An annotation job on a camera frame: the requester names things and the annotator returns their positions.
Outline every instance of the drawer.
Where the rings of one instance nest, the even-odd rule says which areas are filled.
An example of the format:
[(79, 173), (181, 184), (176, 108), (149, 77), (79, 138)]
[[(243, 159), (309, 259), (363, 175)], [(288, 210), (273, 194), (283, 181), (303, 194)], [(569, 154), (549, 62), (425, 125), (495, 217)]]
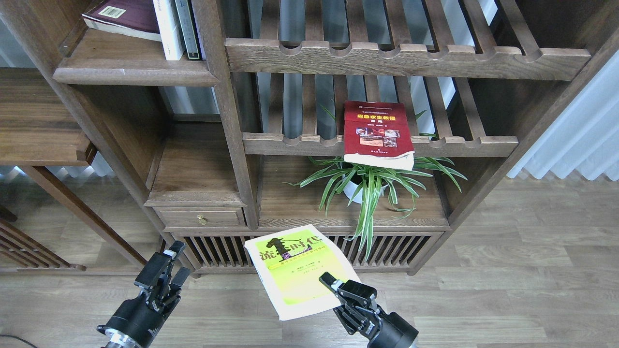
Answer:
[(245, 225), (239, 207), (155, 207), (166, 227), (226, 227)]

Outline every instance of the cable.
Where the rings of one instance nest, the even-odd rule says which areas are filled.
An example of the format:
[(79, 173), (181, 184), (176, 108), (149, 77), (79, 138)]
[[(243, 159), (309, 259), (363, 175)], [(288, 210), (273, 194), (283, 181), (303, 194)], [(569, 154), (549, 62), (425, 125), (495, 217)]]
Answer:
[(37, 346), (35, 346), (34, 344), (32, 344), (32, 343), (30, 343), (30, 342), (26, 341), (25, 339), (23, 339), (23, 338), (21, 338), (21, 337), (17, 337), (17, 336), (13, 336), (13, 335), (2, 335), (2, 334), (0, 334), (0, 337), (14, 338), (14, 339), (17, 339), (17, 340), (22, 341), (23, 343), (26, 343), (27, 345), (29, 345), (29, 346), (30, 346), (30, 347), (32, 347), (32, 348), (38, 348), (38, 347), (37, 347)]

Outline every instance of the printed title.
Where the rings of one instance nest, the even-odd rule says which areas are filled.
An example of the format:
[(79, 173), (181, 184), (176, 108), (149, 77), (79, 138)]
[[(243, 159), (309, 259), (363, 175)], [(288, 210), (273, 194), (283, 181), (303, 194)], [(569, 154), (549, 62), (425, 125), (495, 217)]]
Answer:
[(363, 118), (364, 120), (389, 120), (395, 121), (395, 116), (383, 116), (383, 115), (366, 115), (366, 114), (357, 114), (357, 118)]

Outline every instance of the plant pot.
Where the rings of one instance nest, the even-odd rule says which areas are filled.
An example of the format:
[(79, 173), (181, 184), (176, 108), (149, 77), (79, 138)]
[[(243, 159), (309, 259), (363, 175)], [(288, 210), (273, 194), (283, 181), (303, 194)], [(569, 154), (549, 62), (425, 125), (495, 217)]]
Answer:
[[(344, 194), (346, 194), (346, 197), (348, 197), (348, 199), (350, 199), (352, 195), (355, 194), (355, 191), (357, 190), (357, 186), (359, 186), (360, 183), (361, 183), (361, 180), (358, 179), (358, 177), (353, 176), (352, 180), (350, 180), (346, 184), (346, 186), (344, 186)], [(387, 186), (388, 185), (384, 185), (381, 188), (381, 196), (384, 194)], [(363, 188), (361, 188), (359, 193), (357, 193), (357, 195), (352, 199), (352, 201), (358, 204), (361, 204), (363, 202)]]

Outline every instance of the spider plant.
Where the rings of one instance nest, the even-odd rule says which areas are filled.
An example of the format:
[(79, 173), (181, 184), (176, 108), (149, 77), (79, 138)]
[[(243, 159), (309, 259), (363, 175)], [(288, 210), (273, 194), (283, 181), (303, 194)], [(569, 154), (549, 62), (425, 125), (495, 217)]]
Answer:
[[(314, 159), (310, 157), (309, 159), (315, 165), (323, 166), (324, 168), (317, 170), (298, 183), (288, 184), (302, 188), (316, 180), (328, 179), (318, 206), (319, 210), (324, 208), (325, 215), (328, 214), (329, 205), (331, 204), (332, 198), (336, 194), (343, 192), (344, 187), (346, 187), (346, 185), (351, 182), (354, 177), (360, 181), (360, 184), (357, 186), (357, 190), (349, 199), (348, 205), (350, 205), (352, 199), (359, 192), (361, 192), (363, 201), (361, 203), (357, 228), (355, 229), (355, 234), (351, 239), (357, 237), (361, 238), (359, 250), (361, 251), (365, 245), (366, 260), (369, 257), (372, 248), (372, 238), (374, 235), (374, 211), (378, 205), (378, 199), (383, 195), (383, 186), (388, 186), (389, 188), (389, 203), (394, 210), (404, 213), (403, 216), (397, 218), (404, 219), (408, 217), (415, 209), (415, 200), (419, 198), (419, 194), (417, 194), (416, 189), (426, 189), (421, 182), (414, 179), (415, 176), (432, 177), (432, 172), (440, 172), (447, 175), (460, 192), (462, 192), (462, 190), (456, 181), (456, 177), (466, 180), (464, 175), (455, 169), (448, 167), (448, 165), (453, 166), (454, 162), (446, 157), (415, 157), (415, 165), (412, 170), (398, 170), (357, 163), (348, 163), (345, 162), (342, 157), (335, 157), (334, 159)], [(406, 209), (395, 207), (398, 203), (396, 185), (401, 185), (408, 193), (410, 193), (413, 201), (412, 207)]]

